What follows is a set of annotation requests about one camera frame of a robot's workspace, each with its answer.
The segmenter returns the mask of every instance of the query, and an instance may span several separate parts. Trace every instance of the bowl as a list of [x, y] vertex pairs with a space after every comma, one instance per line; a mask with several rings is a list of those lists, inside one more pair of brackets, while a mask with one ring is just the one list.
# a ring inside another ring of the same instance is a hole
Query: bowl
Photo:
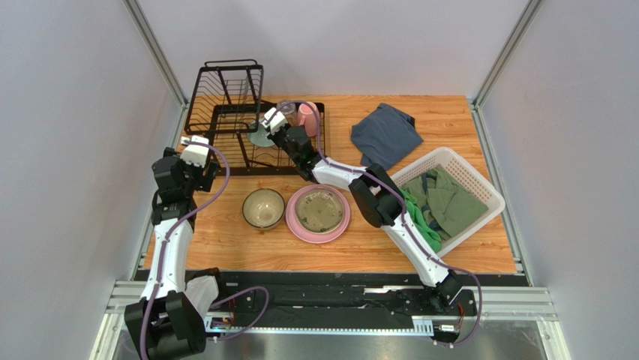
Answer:
[[337, 239], [348, 227], [350, 207], [341, 192], [327, 185], [303, 187], [291, 196], [286, 224], [305, 242], [323, 244]]
[[284, 217], [286, 203], [275, 190], [259, 189], [248, 194], [241, 213], [252, 227], [268, 230], [276, 227]]

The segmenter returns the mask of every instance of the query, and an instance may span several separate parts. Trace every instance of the wooden table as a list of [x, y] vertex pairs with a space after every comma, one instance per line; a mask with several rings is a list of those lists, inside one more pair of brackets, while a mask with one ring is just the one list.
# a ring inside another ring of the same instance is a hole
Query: wooden table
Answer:
[[[326, 107], [327, 156], [345, 164], [359, 165], [362, 153], [350, 141], [351, 127], [381, 102], [391, 104], [415, 118], [424, 142], [388, 171], [396, 173], [426, 153], [448, 146], [466, 158], [487, 179], [488, 171], [467, 99], [461, 96], [355, 96], [320, 95], [273, 97], [323, 102]], [[213, 194], [222, 181], [216, 180]], [[276, 228], [258, 231], [242, 217], [245, 197], [257, 188], [278, 191], [285, 200], [309, 183], [295, 175], [236, 176], [215, 203], [197, 215], [196, 231], [187, 255], [188, 269], [218, 267], [253, 271], [414, 272], [408, 259], [380, 229], [359, 213], [353, 198], [346, 232], [327, 244], [308, 244], [297, 239], [282, 221]], [[204, 203], [210, 193], [197, 193]], [[150, 267], [154, 244], [145, 265]], [[501, 217], [493, 219], [443, 259], [473, 272], [515, 272], [515, 263]]]

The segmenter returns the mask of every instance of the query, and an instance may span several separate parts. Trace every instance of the white wall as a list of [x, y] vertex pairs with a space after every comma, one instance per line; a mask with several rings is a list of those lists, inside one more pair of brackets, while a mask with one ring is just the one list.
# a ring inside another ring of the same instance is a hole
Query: white wall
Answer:
[[546, 1], [485, 121], [573, 359], [639, 353], [639, 2]]
[[0, 359], [86, 359], [176, 106], [125, 6], [0, 2]]
[[191, 96], [207, 60], [255, 58], [266, 94], [473, 96], [527, 0], [140, 0]]

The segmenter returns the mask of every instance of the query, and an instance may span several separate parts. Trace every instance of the cable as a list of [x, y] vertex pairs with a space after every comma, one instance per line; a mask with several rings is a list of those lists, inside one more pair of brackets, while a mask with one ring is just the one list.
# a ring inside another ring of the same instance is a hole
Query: cable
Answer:
[[217, 321], [217, 320], [211, 320], [210, 322], [212, 325], [224, 325], [224, 326], [230, 326], [231, 323], [230, 322], [225, 322], [225, 321]]
[[[317, 141], [317, 152], [319, 153], [319, 156], [322, 158], [322, 160], [325, 163], [327, 163], [330, 167], [335, 167], [335, 168], [340, 169], [340, 170], [346, 170], [346, 171], [349, 171], [349, 172], [352, 172], [352, 173], [362, 174], [363, 176], [366, 176], [369, 179], [371, 179], [374, 182], [376, 182], [379, 186], [384, 188], [384, 190], [388, 191], [390, 194], [392, 194], [394, 197], [396, 197], [397, 201], [399, 201], [399, 203], [401, 205], [402, 227], [404, 229], [406, 229], [406, 231], [410, 235], [410, 238], [412, 239], [412, 241], [415, 243], [415, 245], [417, 245], [417, 248], [419, 248], [419, 250], [426, 256], [426, 258], [429, 259], [430, 261], [432, 261], [433, 263], [435, 263], [435, 264], [437, 264], [439, 266], [442, 266], [444, 269], [452, 270], [452, 271], [455, 271], [455, 272], [466, 273], [475, 281], [475, 284], [477, 285], [477, 293], [478, 293], [478, 297], [479, 297], [478, 304], [477, 304], [477, 320], [475, 321], [475, 325], [470, 330], [470, 333], [463, 340], [460, 340], [460, 341], [456, 342], [457, 345], [465, 344], [470, 338], [473, 337], [473, 335], [477, 331], [477, 327], [479, 326], [479, 320], [482, 317], [482, 304], [483, 304], [482, 285], [479, 283], [479, 279], [477, 278], [477, 275], [473, 274], [471, 271], [468, 271], [466, 269], [448, 265], [448, 264], [446, 264], [444, 262], [439, 261], [438, 259], [434, 259], [431, 256], [431, 254], [419, 242], [419, 240], [417, 239], [415, 234], [413, 234], [413, 231], [410, 229], [410, 226], [408, 226], [406, 224], [406, 218], [405, 218], [406, 217], [406, 203], [404, 202], [404, 197], [401, 196], [399, 193], [397, 193], [397, 191], [394, 191], [387, 184], [384, 184], [381, 180], [379, 180], [378, 178], [372, 176], [368, 172], [365, 172], [365, 171], [359, 170], [359, 169], [350, 169], [350, 168], [347, 168], [345, 166], [340, 166], [340, 165], [338, 165], [336, 163], [331, 163], [331, 162], [328, 161], [328, 159], [326, 159], [326, 156], [322, 152], [322, 142], [320, 141], [321, 135], [322, 135], [322, 126], [321, 126], [322, 125], [322, 121], [320, 119], [320, 114], [315, 110], [315, 107], [311, 106], [311, 104], [309, 102], [304, 101], [304, 100], [291, 100], [291, 101], [283, 102], [280, 106], [278, 106], [276, 108], [276, 110], [273, 112], [273, 114], [271, 114], [271, 116], [268, 118], [268, 120], [266, 121], [266, 126], [269, 126], [269, 124], [271, 123], [271, 120], [273, 119], [273, 117], [275, 117], [276, 113], [279, 113], [284, 107], [286, 107], [289, 104], [305, 104], [306, 106], [308, 106], [313, 111], [313, 114], [315, 115], [315, 121], [317, 123], [317, 139], [318, 139], [318, 141]], [[452, 343], [440, 343], [440, 344], [442, 344], [444, 347], [450, 347], [450, 348], [453, 347]]]
[[139, 353], [142, 356], [142, 360], [149, 360], [149, 354], [146, 352], [146, 329], [149, 327], [149, 319], [151, 317], [151, 309], [153, 308], [155, 297], [158, 295], [158, 291], [160, 291], [160, 282], [158, 281], [158, 279], [162, 277], [162, 269], [164, 267], [164, 253], [166, 252], [166, 244], [167, 242], [169, 242], [169, 237], [173, 233], [173, 231], [175, 231], [175, 229], [178, 228], [180, 224], [185, 222], [191, 216], [197, 214], [200, 210], [211, 205], [211, 203], [213, 203], [218, 197], [220, 197], [222, 192], [224, 192], [224, 189], [227, 188], [227, 185], [229, 184], [229, 178], [231, 175], [229, 161], [224, 157], [224, 155], [219, 150], [217, 150], [216, 148], [214, 148], [213, 146], [209, 144], [204, 144], [201, 142], [186, 142], [186, 145], [204, 146], [208, 148], [209, 150], [213, 151], [215, 154], [217, 154], [217, 156], [219, 156], [224, 162], [224, 168], [225, 168], [224, 183], [222, 184], [222, 187], [220, 187], [220, 190], [218, 190], [217, 193], [215, 193], [215, 195], [211, 197], [211, 199], [208, 199], [199, 208], [196, 208], [193, 211], [186, 214], [185, 216], [180, 217], [173, 224], [173, 226], [171, 226], [169, 231], [166, 232], [166, 234], [164, 235], [164, 239], [160, 243], [160, 256], [158, 257], [159, 263], [157, 264], [157, 271], [155, 273], [155, 285], [153, 286], [153, 290], [151, 291], [151, 296], [148, 299], [146, 310], [144, 311], [144, 317], [142, 318], [142, 330], [139, 333]]
[[248, 324], [247, 326], [245, 326], [242, 330], [236, 332], [235, 334], [231, 334], [228, 336], [224, 336], [224, 337], [217, 337], [218, 341], [227, 341], [227, 340], [231, 340], [234, 338], [237, 338], [239, 335], [244, 334], [248, 329], [252, 328], [258, 321], [260, 321], [260, 319], [262, 319], [262, 316], [264, 315], [264, 313], [266, 312], [266, 308], [269, 306], [269, 299], [270, 299], [270, 295], [269, 295], [269, 291], [264, 287], [264, 286], [252, 286], [249, 287], [248, 289], [244, 289], [240, 292], [236, 292], [235, 294], [229, 296], [228, 298], [223, 298], [220, 301], [216, 301], [213, 304], [211, 304], [211, 306], [209, 308], [211, 309], [215, 309], [227, 302], [230, 302], [231, 300], [238, 298], [246, 293], [250, 293], [251, 291], [255, 291], [255, 290], [260, 290], [263, 291], [264, 294], [266, 295], [266, 300], [264, 301], [264, 307], [262, 307], [262, 310], [259, 312], [259, 314], [257, 315], [257, 317], [255, 318], [255, 320], [253, 320], [250, 324]]
[[461, 324], [464, 321], [464, 315], [466, 315], [466, 311], [464, 310], [464, 307], [461, 306], [459, 302], [457, 303], [457, 307], [459, 308], [459, 320], [457, 321], [457, 324], [459, 326], [459, 329], [461, 330]]

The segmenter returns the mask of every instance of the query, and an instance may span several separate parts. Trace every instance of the pink plate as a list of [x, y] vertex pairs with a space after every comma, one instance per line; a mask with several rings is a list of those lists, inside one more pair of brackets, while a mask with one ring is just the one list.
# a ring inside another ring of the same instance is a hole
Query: pink plate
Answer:
[[[343, 217], [340, 223], [334, 228], [324, 233], [312, 232], [306, 229], [298, 219], [296, 214], [296, 206], [300, 199], [309, 193], [317, 191], [327, 191], [337, 196], [337, 199], [343, 206]], [[348, 227], [350, 221], [350, 206], [346, 200], [346, 197], [342, 195], [338, 190], [327, 185], [310, 185], [297, 190], [296, 193], [291, 196], [288, 204], [286, 205], [286, 224], [288, 224], [291, 232], [305, 242], [311, 244], [324, 244], [325, 242], [331, 242], [337, 239], [344, 230]]]

